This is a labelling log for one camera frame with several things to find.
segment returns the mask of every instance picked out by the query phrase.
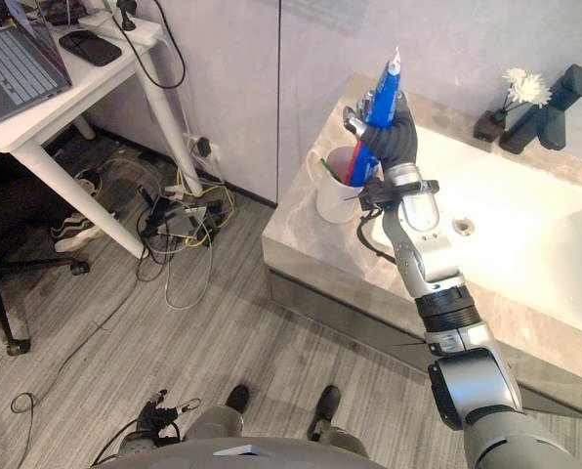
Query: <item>flower vase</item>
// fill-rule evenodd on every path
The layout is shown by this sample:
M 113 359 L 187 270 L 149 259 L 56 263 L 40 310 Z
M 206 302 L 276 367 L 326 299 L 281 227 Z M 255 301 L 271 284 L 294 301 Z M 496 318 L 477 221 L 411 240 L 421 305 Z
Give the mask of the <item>flower vase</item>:
M 485 142 L 494 142 L 506 129 L 506 114 L 503 109 L 486 111 L 474 126 L 474 137 Z

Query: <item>black phone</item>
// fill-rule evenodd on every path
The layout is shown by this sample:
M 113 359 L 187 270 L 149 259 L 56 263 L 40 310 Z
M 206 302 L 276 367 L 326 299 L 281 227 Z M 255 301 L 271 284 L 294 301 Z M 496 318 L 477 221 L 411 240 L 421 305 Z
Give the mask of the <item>black phone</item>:
M 95 66 L 109 64 L 122 55 L 119 47 L 86 29 L 69 32 L 59 39 L 59 44 Z

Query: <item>white mug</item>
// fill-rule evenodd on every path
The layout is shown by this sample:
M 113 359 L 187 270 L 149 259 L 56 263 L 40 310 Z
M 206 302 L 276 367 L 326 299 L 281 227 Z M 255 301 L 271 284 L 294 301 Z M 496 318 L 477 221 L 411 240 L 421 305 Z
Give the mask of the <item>white mug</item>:
M 354 147 L 338 147 L 323 158 L 341 181 L 348 171 L 353 149 Z M 360 207 L 357 196 L 362 187 L 353 188 L 337 181 L 319 161 L 322 157 L 314 149 L 307 155 L 309 176 L 317 189 L 315 199 L 317 213 L 327 222 L 347 223 Z

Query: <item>desk leg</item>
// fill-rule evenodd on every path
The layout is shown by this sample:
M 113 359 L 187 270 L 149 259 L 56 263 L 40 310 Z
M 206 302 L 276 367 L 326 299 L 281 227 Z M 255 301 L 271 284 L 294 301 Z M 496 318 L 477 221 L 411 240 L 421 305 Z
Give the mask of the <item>desk leg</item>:
M 148 52 L 142 54 L 142 62 L 150 76 L 158 83 L 158 74 L 156 73 L 156 68 L 154 68 L 154 64 L 152 63 L 152 59 Z M 144 87 L 145 97 L 156 116 L 161 132 L 163 132 L 165 141 L 172 152 L 174 161 L 176 161 L 176 164 L 185 176 L 185 181 L 191 189 L 191 192 L 195 195 L 200 195 L 202 193 L 202 186 L 200 185 L 200 181 L 195 173 L 193 163 L 188 156 L 189 153 L 183 138 L 183 130 L 179 126 L 172 110 L 170 109 L 167 97 L 165 96 L 165 91 L 151 83 L 138 64 L 136 64 L 136 67 L 137 77 L 139 78 L 142 87 Z
M 89 125 L 89 122 L 85 120 L 85 117 L 79 115 L 74 120 L 72 120 L 72 124 L 78 129 L 80 134 L 85 137 L 87 140 L 94 140 L 96 138 L 96 132 L 92 129 L 92 126 Z
M 86 193 L 40 145 L 28 141 L 11 154 L 124 249 L 135 257 L 142 255 L 142 244 Z

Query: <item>laptop screen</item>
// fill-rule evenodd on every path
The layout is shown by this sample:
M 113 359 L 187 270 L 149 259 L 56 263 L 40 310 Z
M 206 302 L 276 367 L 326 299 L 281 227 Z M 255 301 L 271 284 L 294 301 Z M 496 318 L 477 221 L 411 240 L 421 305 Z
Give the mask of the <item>laptop screen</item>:
M 68 78 L 65 64 L 59 54 L 57 44 L 50 35 L 48 25 L 44 19 L 36 0 L 4 0 L 7 10 L 18 26 L 18 31 L 23 33 L 37 46 L 44 56 Z

